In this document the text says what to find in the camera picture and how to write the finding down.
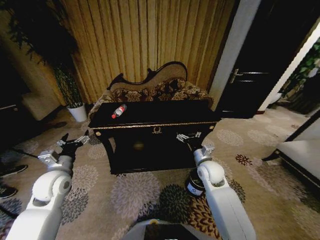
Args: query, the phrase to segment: black table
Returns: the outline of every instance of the black table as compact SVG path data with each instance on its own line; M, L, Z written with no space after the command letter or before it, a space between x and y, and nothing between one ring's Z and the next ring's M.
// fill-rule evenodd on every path
M103 103L89 124L106 149L111 174L194 168L193 153L177 134L199 132L202 141L220 120L205 100L125 102L127 110L112 119L121 104Z

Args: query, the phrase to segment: floral rug pattern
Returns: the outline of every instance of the floral rug pattern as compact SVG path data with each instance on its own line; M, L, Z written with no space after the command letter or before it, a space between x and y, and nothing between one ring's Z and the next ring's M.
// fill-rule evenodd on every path
M305 120L304 116L282 107L267 109L265 114L251 119L223 119L203 141L215 146L212 160L223 167L259 240L320 239L320 197L286 166L262 161ZM19 148L35 155L46 149L59 152L55 141L65 133L78 138L88 129L89 121L77 123L65 110L58 113L53 124L61 121L67 124L49 129L21 143ZM40 161L10 151L0 157L5 164L29 165L25 171L2 180L17 188L18 193L1 200L0 205L20 213L30 200L33 183L46 172L46 167ZM186 191L190 171L111 175L104 146L90 131L88 144L76 153L72 189L62 206L56 239L120 240L137 222L160 219L191 225L220 240L206 196L194 197ZM12 219L0 212L0 240L5 239L12 224Z

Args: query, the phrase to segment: door handle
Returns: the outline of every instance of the door handle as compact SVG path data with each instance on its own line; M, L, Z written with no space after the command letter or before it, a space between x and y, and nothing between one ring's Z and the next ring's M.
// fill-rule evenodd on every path
M239 68L236 68L233 73L232 73L232 77L231 77L231 80L230 80L230 84L233 84L235 79L236 79L236 76L243 76L244 74L251 74L251 75L254 75L254 74L269 74L269 72L261 72L261 71L247 71L247 72L239 72Z
M243 73L239 73L239 74L238 74L238 72L239 72L239 68L236 68L236 69L233 71L232 77L231 77L231 80L230 80L230 84L233 84L233 83L234 83L234 81L235 81L235 79L236 79L236 76L242 76L242 75L243 75Z

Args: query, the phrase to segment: water bottle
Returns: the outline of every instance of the water bottle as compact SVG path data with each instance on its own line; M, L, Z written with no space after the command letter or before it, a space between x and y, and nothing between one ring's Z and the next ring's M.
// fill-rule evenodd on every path
M115 119L116 117L119 117L121 114L123 114L125 110L127 110L127 105L122 104L113 112L111 117Z

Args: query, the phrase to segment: black shoe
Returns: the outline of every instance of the black shoe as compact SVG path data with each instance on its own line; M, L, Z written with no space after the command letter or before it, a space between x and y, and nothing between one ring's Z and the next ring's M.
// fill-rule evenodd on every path
M0 171L0 178L9 176L11 174L20 173L27 168L28 168L28 165L19 165L19 166L14 166L14 167L8 167L8 168Z
M12 197L18 192L14 187L10 186L0 186L0 199L7 199Z

